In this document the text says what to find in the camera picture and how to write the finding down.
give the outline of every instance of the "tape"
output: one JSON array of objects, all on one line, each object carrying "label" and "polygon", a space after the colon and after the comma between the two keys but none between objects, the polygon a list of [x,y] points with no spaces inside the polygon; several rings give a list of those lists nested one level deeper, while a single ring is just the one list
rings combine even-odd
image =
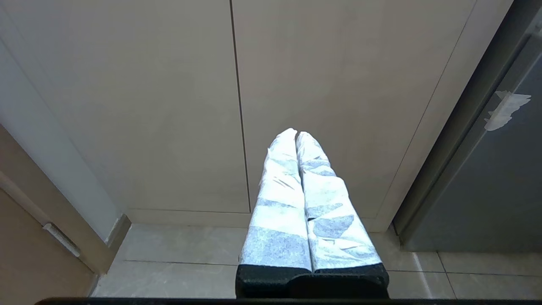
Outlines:
[{"label": "tape", "polygon": [[506,125],[512,119],[512,113],[518,111],[521,106],[531,100],[531,96],[513,94],[510,91],[495,91],[495,94],[501,99],[501,102],[494,111],[489,111],[491,117],[484,119],[486,121],[484,129],[487,131],[493,131]]}]

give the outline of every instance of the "floor tile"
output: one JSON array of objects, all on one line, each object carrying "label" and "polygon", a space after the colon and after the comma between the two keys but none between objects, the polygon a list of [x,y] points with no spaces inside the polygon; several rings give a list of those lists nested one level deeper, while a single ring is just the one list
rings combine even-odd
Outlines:
[{"label": "floor tile", "polygon": [[92,296],[235,298],[236,266],[117,262]]},{"label": "floor tile", "polygon": [[236,265],[246,228],[133,224],[118,256],[125,260]]},{"label": "floor tile", "polygon": [[542,276],[542,255],[536,253],[440,252],[446,272]]},{"label": "floor tile", "polygon": [[542,278],[513,275],[448,274],[457,298],[542,299]]},{"label": "floor tile", "polygon": [[392,227],[386,232],[369,233],[369,236],[387,270],[444,271],[436,252],[401,251]]},{"label": "floor tile", "polygon": [[390,298],[455,298],[445,273],[388,271]]}]

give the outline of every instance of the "white tape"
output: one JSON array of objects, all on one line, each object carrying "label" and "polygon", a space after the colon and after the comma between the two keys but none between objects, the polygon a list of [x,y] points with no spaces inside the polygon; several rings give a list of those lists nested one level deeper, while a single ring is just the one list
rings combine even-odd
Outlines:
[{"label": "white tape", "polygon": [[527,104],[531,96],[526,94],[513,94],[510,91],[495,91],[501,102],[494,111],[489,111],[491,118],[484,119],[487,123],[484,129],[493,131],[506,125],[512,119],[512,113]]}]

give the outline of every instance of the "tile floor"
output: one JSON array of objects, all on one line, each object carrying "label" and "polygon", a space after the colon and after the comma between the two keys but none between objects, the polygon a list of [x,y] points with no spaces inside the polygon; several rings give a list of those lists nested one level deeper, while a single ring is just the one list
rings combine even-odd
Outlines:
[{"label": "tile floor", "polygon": [[[93,296],[233,298],[247,229],[134,224]],[[372,233],[392,298],[542,299],[542,255],[402,252]]]}]

